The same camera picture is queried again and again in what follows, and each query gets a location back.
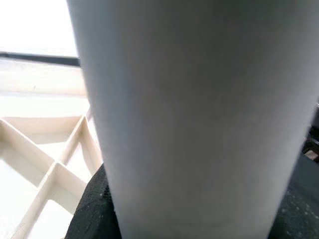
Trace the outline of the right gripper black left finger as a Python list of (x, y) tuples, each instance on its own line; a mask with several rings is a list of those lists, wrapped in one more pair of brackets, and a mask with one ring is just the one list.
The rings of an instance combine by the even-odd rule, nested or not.
[(65, 237), (67, 239), (122, 237), (103, 165), (87, 184)]

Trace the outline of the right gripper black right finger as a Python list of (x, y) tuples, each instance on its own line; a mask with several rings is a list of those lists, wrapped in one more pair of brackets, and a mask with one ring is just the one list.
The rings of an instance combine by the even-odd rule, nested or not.
[(272, 239), (317, 239), (319, 199), (298, 192), (287, 192), (270, 231)]

